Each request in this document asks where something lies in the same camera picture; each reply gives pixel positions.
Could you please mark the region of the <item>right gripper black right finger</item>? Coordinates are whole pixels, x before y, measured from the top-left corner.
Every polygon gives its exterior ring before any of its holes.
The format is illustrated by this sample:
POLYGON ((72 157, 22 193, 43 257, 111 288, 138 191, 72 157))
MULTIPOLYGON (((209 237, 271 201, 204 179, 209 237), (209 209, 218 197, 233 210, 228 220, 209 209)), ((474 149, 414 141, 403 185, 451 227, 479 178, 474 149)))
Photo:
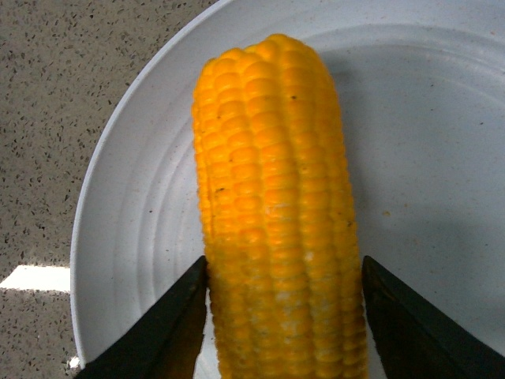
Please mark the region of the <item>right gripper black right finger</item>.
POLYGON ((503 378, 504 357, 378 261, 362 262, 366 316, 388 378, 503 378))

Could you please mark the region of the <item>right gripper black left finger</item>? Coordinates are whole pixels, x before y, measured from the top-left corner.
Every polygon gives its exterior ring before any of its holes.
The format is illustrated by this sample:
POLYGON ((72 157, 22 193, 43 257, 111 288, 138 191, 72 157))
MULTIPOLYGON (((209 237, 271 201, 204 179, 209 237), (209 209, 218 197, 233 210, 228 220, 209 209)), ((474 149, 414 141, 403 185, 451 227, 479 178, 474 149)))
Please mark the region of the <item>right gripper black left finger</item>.
POLYGON ((192 378, 207 318, 207 261, 199 257, 171 288, 78 378, 192 378))

